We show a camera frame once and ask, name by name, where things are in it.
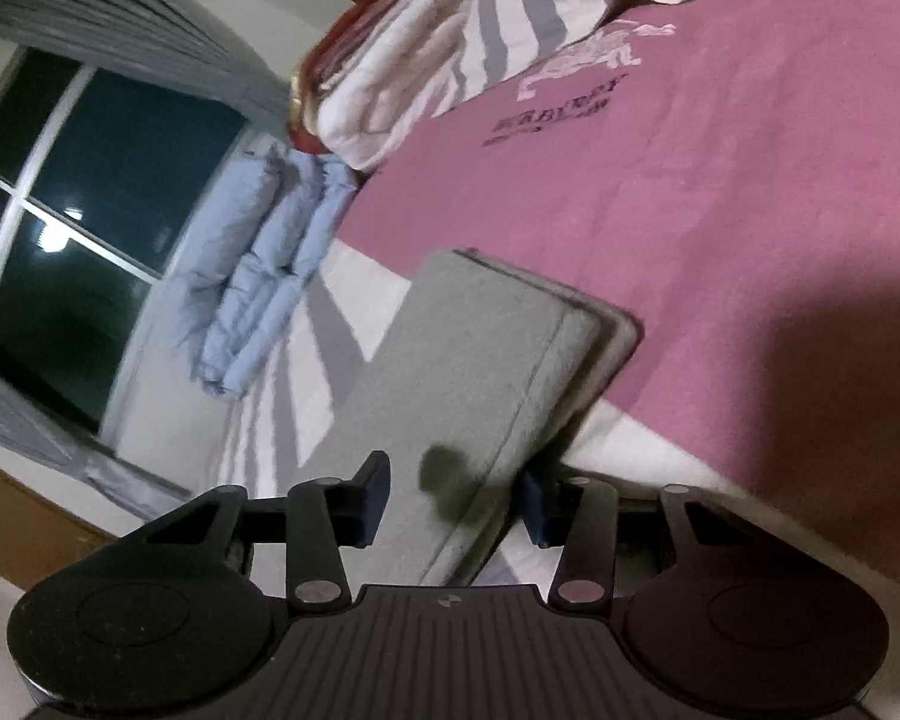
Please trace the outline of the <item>aluminium framed window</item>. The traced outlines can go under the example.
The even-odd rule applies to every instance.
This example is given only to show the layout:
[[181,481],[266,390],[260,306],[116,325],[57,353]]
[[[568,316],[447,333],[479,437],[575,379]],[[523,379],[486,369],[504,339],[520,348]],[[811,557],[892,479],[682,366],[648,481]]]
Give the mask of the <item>aluminium framed window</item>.
[[247,122],[19,47],[0,71],[0,376],[105,447],[199,202]]

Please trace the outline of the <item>pink striped bed sheet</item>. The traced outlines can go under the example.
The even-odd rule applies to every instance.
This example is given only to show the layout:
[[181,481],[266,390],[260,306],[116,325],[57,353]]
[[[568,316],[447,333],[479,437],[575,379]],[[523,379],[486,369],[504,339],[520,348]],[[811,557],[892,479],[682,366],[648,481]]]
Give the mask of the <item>pink striped bed sheet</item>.
[[639,322],[575,465],[699,468],[900,583],[900,0],[644,5],[414,128],[215,481],[266,494],[301,468],[450,247]]

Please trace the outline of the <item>grey curtain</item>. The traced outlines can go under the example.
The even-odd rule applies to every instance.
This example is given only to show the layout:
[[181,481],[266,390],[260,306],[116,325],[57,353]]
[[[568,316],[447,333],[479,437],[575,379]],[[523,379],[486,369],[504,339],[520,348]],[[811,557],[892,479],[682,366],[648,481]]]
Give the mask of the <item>grey curtain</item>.
[[0,0],[0,37],[229,106],[286,133],[290,89],[194,0]]
[[64,426],[0,377],[0,445],[91,486],[121,509],[154,520],[190,499],[187,489],[112,457]]

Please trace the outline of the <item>right grey curtain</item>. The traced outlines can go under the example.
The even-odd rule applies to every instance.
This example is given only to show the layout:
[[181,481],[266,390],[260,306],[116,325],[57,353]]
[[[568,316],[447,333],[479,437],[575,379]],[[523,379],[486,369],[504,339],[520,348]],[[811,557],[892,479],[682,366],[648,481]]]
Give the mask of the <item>right grey curtain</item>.
[[286,133],[290,89],[194,0],[0,0],[0,37],[229,106]]

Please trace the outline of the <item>folded light blue duvet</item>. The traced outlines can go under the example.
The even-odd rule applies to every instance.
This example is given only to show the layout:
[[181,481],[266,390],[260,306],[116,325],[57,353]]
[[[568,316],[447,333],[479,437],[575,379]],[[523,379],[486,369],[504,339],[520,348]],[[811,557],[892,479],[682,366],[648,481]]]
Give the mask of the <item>folded light blue duvet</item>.
[[333,154],[238,154],[199,205],[172,284],[172,338],[206,395],[250,388],[328,252],[359,181]]

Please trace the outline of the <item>left grey curtain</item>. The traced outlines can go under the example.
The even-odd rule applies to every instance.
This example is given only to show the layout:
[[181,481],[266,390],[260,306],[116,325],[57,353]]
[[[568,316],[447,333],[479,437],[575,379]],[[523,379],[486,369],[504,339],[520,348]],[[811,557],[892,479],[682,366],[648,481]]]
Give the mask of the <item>left grey curtain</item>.
[[64,426],[0,377],[0,445],[91,486],[121,509],[154,520],[190,499],[187,489],[112,457]]

